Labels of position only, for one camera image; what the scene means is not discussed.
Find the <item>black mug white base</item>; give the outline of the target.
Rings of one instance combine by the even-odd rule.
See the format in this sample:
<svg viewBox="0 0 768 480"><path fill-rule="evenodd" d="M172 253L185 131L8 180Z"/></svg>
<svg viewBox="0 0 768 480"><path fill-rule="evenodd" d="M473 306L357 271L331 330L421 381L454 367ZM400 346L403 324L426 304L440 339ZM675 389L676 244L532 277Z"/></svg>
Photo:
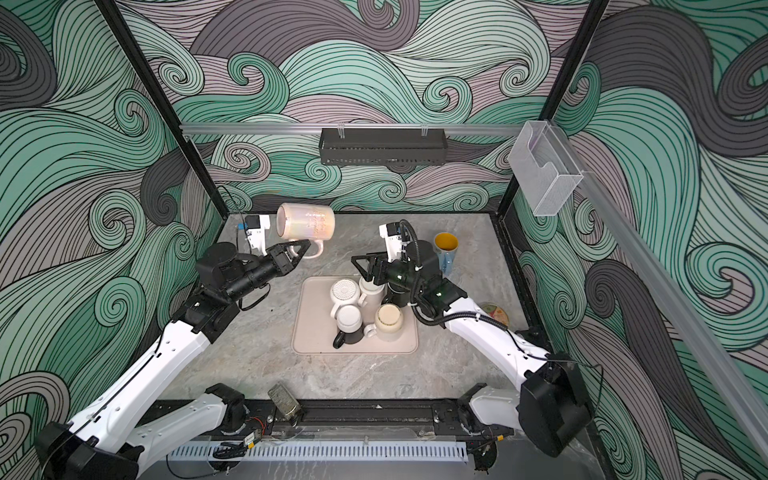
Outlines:
<svg viewBox="0 0 768 480"><path fill-rule="evenodd" d="M344 305L337 309L335 316L337 334L332 342L334 349L359 343L364 337L361 310L356 305Z"/></svg>

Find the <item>pink iridescent mug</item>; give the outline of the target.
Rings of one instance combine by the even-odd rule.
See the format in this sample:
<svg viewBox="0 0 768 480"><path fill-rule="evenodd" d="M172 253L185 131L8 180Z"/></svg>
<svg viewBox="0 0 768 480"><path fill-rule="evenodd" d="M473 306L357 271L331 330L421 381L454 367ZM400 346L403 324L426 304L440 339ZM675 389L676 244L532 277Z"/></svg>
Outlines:
<svg viewBox="0 0 768 480"><path fill-rule="evenodd" d="M283 203L276 214L276 232L283 240L310 240L317 252L309 259L318 258L324 251L324 242L333 237L335 213L329 206Z"/></svg>

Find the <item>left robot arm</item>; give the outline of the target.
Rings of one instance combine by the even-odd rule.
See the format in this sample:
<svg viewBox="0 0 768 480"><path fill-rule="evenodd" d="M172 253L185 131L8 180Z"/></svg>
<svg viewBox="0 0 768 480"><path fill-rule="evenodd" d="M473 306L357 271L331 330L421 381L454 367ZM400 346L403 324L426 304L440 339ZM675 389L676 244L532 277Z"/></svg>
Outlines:
<svg viewBox="0 0 768 480"><path fill-rule="evenodd" d="M202 433L241 433L245 397L222 383L146 425L139 422L170 382L223 334L240 313L240 300L292 272L310 245L278 243L261 256L241 253L229 242L209 247L196 263L198 286L154 344L90 405L37 435L42 478L136 479Z"/></svg>

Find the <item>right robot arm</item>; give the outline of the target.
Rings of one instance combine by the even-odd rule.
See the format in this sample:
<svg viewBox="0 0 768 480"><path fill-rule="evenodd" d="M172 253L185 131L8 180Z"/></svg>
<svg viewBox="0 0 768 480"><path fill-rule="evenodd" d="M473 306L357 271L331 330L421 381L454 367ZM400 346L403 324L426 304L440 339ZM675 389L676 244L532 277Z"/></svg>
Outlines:
<svg viewBox="0 0 768 480"><path fill-rule="evenodd" d="M404 294L406 307L425 326L441 326L463 338L512 383L512 391L482 387L468 405L481 425L522 431L539 451L557 457L592 421L594 403L578 362L538 347L490 317L446 278L425 241L411 241L392 257L354 255L366 281Z"/></svg>

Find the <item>blue mug yellow inside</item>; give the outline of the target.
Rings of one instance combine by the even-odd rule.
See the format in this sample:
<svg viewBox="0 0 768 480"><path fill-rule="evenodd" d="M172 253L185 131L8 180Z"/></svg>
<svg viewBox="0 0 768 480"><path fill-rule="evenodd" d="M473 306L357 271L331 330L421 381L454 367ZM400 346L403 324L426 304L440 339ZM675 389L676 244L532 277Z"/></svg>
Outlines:
<svg viewBox="0 0 768 480"><path fill-rule="evenodd" d="M459 240L451 233L441 232L434 237L433 244L438 256L440 270L444 276L449 276L459 248Z"/></svg>

